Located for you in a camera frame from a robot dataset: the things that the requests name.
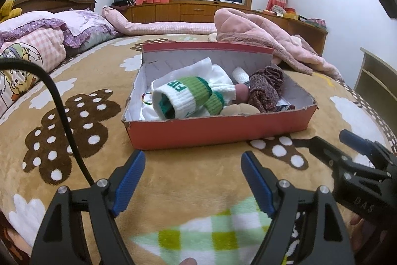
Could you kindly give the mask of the person's right hand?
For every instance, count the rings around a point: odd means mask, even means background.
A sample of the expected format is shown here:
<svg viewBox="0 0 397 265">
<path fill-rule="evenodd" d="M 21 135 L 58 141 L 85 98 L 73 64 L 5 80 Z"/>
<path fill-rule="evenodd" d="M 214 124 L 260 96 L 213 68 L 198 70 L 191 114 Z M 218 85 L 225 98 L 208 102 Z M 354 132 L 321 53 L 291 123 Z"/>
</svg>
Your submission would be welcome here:
<svg viewBox="0 0 397 265">
<path fill-rule="evenodd" d="M 352 229 L 351 246 L 354 252 L 358 252 L 375 231 L 375 226 L 358 215 L 353 215 L 349 224 Z"/>
</svg>

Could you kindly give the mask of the person's left hand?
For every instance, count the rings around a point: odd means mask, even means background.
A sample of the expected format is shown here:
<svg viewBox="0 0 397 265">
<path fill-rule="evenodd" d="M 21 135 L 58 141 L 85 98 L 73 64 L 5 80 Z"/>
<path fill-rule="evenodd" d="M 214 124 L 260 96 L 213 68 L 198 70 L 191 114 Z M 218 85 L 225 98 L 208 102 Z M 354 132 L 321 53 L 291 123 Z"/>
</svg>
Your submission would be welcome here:
<svg viewBox="0 0 397 265">
<path fill-rule="evenodd" d="M 194 258 L 187 258 L 181 261 L 179 265 L 197 265 L 197 261 Z"/>
</svg>

